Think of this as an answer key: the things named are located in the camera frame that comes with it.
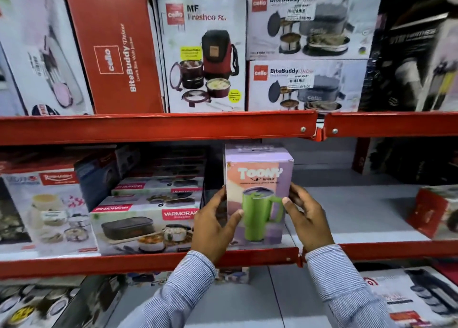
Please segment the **person's left hand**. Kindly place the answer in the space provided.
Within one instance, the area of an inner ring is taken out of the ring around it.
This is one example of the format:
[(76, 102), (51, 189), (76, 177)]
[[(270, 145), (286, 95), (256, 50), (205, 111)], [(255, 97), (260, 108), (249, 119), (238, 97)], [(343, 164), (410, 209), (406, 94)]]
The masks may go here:
[(216, 218), (216, 211), (226, 200), (226, 186), (214, 194), (194, 217), (191, 250), (203, 254), (214, 265), (221, 259), (234, 237), (235, 231), (225, 231)]

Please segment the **person's right hand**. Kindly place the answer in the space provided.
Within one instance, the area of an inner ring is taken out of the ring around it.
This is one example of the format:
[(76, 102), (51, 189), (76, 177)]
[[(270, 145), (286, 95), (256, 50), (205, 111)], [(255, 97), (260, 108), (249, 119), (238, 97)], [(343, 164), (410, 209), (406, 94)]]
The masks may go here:
[(307, 253), (335, 244), (324, 209), (306, 189), (291, 183), (288, 198), (299, 210), (299, 226), (294, 228)]

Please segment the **purple tumbler box green mug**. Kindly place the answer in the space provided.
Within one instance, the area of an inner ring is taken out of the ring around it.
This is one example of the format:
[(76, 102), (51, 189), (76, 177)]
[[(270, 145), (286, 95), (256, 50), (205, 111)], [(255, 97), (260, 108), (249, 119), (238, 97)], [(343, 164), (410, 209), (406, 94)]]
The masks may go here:
[(243, 210), (230, 243), (233, 247), (280, 244), (294, 159), (280, 146), (261, 143), (226, 144), (224, 184), (227, 219)]

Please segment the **person's right forearm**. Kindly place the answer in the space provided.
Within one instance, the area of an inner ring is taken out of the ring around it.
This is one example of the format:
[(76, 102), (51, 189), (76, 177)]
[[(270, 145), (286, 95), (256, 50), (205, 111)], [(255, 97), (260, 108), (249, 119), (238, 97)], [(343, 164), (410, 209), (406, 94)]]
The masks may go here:
[(398, 328), (339, 245), (308, 252), (306, 262), (332, 328)]

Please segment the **person's left forearm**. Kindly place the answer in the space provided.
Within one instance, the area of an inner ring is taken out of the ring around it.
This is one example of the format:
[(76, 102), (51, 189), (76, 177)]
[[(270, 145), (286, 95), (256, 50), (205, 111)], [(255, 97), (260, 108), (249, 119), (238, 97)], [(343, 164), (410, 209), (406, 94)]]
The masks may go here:
[(117, 328), (183, 328), (215, 276), (216, 268), (206, 256), (189, 251), (163, 287), (129, 313)]

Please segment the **white box black lunch box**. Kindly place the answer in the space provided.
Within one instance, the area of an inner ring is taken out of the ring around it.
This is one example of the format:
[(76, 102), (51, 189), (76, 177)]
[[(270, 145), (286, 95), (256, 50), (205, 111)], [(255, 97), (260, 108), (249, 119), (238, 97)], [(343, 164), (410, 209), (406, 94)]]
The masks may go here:
[(91, 226), (102, 256), (185, 252), (199, 209), (183, 204), (100, 205), (90, 213)]
[(127, 178), (115, 186), (113, 196), (139, 194), (168, 194), (202, 191), (203, 177), (167, 177), (167, 178)]

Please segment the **red metal shelf rack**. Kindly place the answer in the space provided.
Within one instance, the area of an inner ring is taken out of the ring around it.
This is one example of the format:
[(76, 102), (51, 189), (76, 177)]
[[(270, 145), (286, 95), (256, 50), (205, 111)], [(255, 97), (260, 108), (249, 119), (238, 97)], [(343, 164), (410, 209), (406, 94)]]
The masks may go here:
[[(0, 117), (0, 146), (302, 137), (458, 135), (456, 112), (314, 111)], [(0, 279), (172, 270), (183, 253), (0, 261)]]

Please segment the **white box grey lunch bag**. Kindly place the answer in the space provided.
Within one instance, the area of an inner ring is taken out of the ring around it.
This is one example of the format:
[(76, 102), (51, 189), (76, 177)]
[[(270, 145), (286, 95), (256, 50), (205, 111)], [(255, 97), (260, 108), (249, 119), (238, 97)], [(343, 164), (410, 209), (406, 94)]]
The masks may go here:
[(381, 0), (247, 1), (247, 60), (370, 57)]
[(248, 111), (311, 110), (325, 116), (358, 110), (367, 60), (253, 60)]

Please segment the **small red box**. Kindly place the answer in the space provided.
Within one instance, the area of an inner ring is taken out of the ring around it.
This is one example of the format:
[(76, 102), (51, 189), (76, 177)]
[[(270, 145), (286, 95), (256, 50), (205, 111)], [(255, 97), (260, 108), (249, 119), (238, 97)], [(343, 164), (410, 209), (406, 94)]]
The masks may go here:
[(421, 187), (407, 222), (432, 240), (458, 240), (458, 185)]

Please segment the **white box black containers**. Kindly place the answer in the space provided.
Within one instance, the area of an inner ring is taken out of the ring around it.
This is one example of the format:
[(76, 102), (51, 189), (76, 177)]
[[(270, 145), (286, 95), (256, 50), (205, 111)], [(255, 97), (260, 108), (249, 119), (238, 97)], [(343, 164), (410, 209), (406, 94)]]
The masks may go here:
[(426, 267), (360, 272), (401, 328), (458, 328), (458, 285)]

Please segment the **white box maroon lunch bag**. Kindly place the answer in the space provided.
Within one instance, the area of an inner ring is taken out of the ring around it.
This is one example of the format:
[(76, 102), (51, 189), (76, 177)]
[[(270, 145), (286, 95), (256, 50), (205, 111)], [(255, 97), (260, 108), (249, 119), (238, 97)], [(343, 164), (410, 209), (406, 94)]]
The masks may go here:
[(245, 111), (247, 0), (157, 0), (170, 113)]

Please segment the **white box cream containers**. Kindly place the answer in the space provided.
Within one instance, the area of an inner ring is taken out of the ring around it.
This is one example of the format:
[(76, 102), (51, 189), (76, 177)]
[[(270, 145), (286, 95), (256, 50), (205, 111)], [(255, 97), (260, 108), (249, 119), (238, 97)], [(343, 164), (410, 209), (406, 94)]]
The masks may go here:
[(2, 178), (39, 257), (99, 252), (75, 168), (15, 165)]

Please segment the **black box kitchen tools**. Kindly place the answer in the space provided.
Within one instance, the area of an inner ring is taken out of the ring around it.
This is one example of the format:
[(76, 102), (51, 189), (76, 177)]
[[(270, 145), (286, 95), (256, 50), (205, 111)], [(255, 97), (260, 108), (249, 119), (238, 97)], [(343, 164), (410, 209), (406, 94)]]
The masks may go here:
[(359, 111), (458, 111), (458, 0), (419, 1), (398, 17)]

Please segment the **red lunch box carton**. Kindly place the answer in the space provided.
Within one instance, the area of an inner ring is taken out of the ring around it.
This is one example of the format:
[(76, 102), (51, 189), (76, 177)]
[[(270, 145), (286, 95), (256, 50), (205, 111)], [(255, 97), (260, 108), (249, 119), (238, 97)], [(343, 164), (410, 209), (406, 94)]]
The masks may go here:
[(95, 113), (164, 113), (148, 0), (67, 2)]

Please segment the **box steel containers print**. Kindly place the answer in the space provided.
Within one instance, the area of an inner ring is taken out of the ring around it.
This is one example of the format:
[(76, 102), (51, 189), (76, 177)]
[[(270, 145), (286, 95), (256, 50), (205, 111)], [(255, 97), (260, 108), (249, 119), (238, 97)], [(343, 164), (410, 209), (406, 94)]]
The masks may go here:
[(53, 328), (85, 278), (0, 280), (0, 328)]

